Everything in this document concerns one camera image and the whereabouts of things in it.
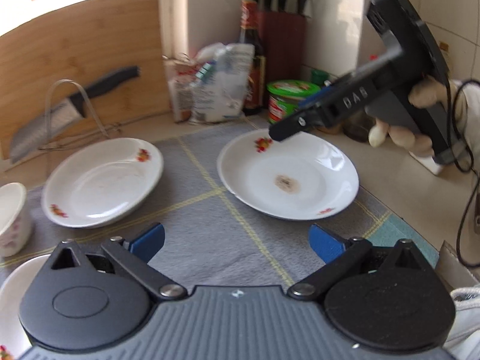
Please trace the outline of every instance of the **plate stain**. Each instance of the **plate stain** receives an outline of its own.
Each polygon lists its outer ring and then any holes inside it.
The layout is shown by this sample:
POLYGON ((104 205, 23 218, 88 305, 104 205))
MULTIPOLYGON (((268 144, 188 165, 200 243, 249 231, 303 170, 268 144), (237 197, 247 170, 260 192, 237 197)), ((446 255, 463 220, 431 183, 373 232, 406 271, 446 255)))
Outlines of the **plate stain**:
POLYGON ((298 193, 300 191, 300 183, 287 175, 277 175, 277 177, 275 177, 275 185, 289 194, 298 193))

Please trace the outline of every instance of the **floral pattern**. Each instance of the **floral pattern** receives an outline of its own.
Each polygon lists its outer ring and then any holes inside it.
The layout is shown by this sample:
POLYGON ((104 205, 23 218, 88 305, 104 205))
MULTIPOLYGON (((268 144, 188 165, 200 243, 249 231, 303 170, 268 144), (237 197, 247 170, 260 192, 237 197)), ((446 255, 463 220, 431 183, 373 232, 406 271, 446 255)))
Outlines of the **floral pattern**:
POLYGON ((14 358, 7 352, 5 345, 0 345, 0 360, 14 360, 14 358))
POLYGON ((325 208, 324 210, 321 210, 318 212, 319 215, 323 214, 328 214, 329 212, 332 212, 335 208, 325 208))
POLYGON ((20 216, 16 217, 10 229, 0 238, 0 248, 14 249, 17 247, 15 240, 18 238, 18 232, 20 231, 20 222, 20 216))
POLYGON ((62 218, 68 218, 67 213, 59 209, 58 205, 56 204, 50 205, 50 211, 52 211, 57 216, 61 216, 62 218))
POLYGON ((270 138, 258 138, 255 141, 257 153, 264 152, 272 145, 272 143, 273 141, 270 138))
POLYGON ((145 150, 145 149, 138 150, 137 161, 138 162, 150 161, 150 153, 148 152, 148 150, 145 150))

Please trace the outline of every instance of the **white bowl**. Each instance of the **white bowl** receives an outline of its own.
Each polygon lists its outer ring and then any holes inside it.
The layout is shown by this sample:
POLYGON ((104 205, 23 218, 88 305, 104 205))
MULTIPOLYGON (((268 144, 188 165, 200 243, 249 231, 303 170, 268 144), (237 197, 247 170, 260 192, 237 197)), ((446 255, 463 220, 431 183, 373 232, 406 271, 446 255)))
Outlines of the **white bowl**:
POLYGON ((49 256, 47 254, 24 262, 8 276, 0 288, 0 345, 4 345, 14 359, 18 359, 31 347, 18 319, 20 303, 49 256))
POLYGON ((71 155, 42 191, 42 210, 66 227, 99 227, 133 211, 157 185, 162 153, 141 139, 95 143, 71 155))
POLYGON ((0 188, 0 256, 9 257, 25 246, 32 234, 27 190, 20 183, 0 188))
POLYGON ((276 218, 315 220, 349 206, 359 189, 352 162, 334 145, 305 132, 273 142, 257 130, 228 143, 217 159, 225 187, 276 218))

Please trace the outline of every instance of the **soy sauce bottle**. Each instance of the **soy sauce bottle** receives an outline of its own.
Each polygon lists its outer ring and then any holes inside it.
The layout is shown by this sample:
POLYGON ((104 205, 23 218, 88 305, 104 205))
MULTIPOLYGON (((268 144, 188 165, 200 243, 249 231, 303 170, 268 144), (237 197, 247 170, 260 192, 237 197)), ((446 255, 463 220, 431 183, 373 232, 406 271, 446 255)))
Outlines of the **soy sauce bottle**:
POLYGON ((243 112, 248 116, 258 114, 262 110, 266 60, 258 36, 257 3, 251 0, 242 0, 241 9, 241 31, 238 42, 255 46, 255 56, 248 78, 248 91, 243 105, 243 112))

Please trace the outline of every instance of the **green lid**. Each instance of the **green lid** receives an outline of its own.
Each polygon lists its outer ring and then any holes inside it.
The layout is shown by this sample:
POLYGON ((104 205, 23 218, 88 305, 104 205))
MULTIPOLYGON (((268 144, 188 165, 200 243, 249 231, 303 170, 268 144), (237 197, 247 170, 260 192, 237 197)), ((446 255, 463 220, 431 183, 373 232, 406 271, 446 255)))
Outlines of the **green lid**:
POLYGON ((307 97, 320 90, 318 85, 296 79, 274 81, 269 83, 267 88, 273 95, 284 97, 307 97))

